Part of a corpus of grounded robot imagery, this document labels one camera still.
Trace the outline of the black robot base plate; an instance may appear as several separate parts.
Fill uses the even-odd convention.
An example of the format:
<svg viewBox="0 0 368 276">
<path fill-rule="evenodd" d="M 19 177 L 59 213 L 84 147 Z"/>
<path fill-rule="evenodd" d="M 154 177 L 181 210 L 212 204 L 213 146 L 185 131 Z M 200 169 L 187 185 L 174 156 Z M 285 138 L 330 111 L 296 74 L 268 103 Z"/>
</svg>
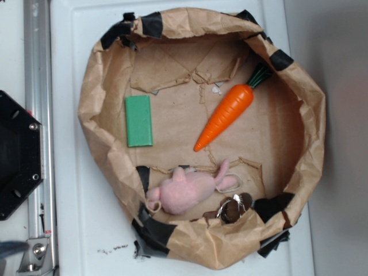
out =
<svg viewBox="0 0 368 276">
<path fill-rule="evenodd" d="M 1 220 L 7 220 L 43 180 L 41 124 L 1 91 Z"/>
</svg>

